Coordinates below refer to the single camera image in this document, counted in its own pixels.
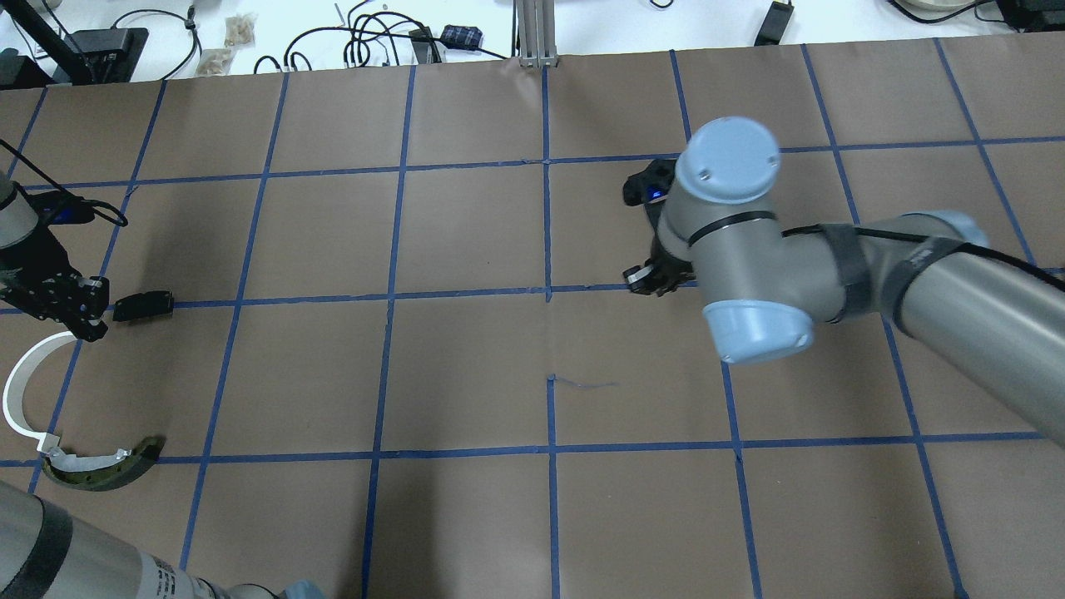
white background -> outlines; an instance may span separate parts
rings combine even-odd
[[[771,0],[675,0],[667,10],[648,0],[556,0],[556,33],[559,54],[649,52],[668,49],[751,46]],[[904,39],[1010,33],[1001,23],[978,21],[971,12],[940,25],[920,25],[905,19],[885,0],[793,0],[794,14],[784,44],[817,44],[869,39]],[[314,27],[339,26],[333,2],[323,0],[195,0],[196,20],[204,48],[222,47],[225,18],[234,14],[257,15],[256,45],[241,49],[231,74],[251,72],[262,54],[280,60],[284,48],[300,32]],[[346,14],[353,0],[340,4]],[[476,26],[485,33],[484,47],[509,55],[510,0],[374,0],[359,12],[389,10],[405,13],[428,25],[439,35],[445,25]],[[55,10],[68,30],[105,29],[114,19],[134,9],[164,9],[184,15],[187,0],[64,0]],[[994,4],[981,9],[998,18]],[[162,77],[189,52],[191,38],[180,21],[165,16],[138,16],[125,27],[150,31],[148,45],[134,74],[134,81]],[[315,69],[342,68],[341,48],[348,39],[343,32],[316,33],[296,47]],[[373,63],[383,60],[373,46]],[[412,62],[410,43],[396,39],[405,64]],[[0,48],[14,47],[27,53],[26,43],[0,16]],[[448,51],[446,62],[482,60],[469,52]],[[176,77],[191,77],[197,59]],[[42,68],[51,74],[54,63],[44,59]]]

tiled surface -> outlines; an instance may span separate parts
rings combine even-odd
[[[728,452],[558,458],[561,596],[751,597]]]
[[[766,597],[951,596],[913,447],[749,450],[743,460]]]
[[[1047,597],[1065,588],[1065,453],[1049,441],[934,444],[944,517],[973,597]]]
[[[785,226],[958,208],[1061,269],[1065,139],[1020,137],[1062,134],[1063,41],[181,81],[151,127],[158,86],[51,90],[27,148],[87,197],[132,191],[113,247],[105,224],[56,234],[83,272],[106,264],[113,297],[179,301],[83,346],[59,427],[75,450],[168,444],[126,489],[61,493],[0,433],[0,479],[226,585],[1053,596],[1059,449],[876,317],[722,371],[697,290],[620,285],[651,234],[619,192],[643,157],[683,148],[685,117],[749,114],[789,146]],[[0,94],[0,131],[20,141],[35,106]],[[70,135],[105,149],[77,153],[54,136],[85,107]],[[0,367],[55,329],[0,307]],[[71,350],[32,381],[38,426]]]
[[[360,68],[292,74],[272,169],[398,164],[407,95],[407,79],[397,77],[399,71]]]
[[[970,140],[931,39],[812,46],[840,144]]]
[[[353,462],[212,467],[190,571],[227,587],[308,578],[326,597],[358,597],[368,479]]]
[[[51,87],[22,153],[61,183],[129,179],[158,98],[159,83]],[[44,182],[24,164],[15,179]]]
[[[1065,268],[1065,142],[989,146],[995,172],[1006,196],[1037,198],[1036,201],[1014,201],[1025,239],[1032,248],[1035,262],[1044,268]]]
[[[1060,44],[1053,33],[943,41],[981,136],[1065,135]]]
[[[765,124],[782,146],[829,143],[799,46],[688,50],[676,62],[692,132],[739,115]]]
[[[389,460],[370,595],[551,597],[546,482],[542,455]]]

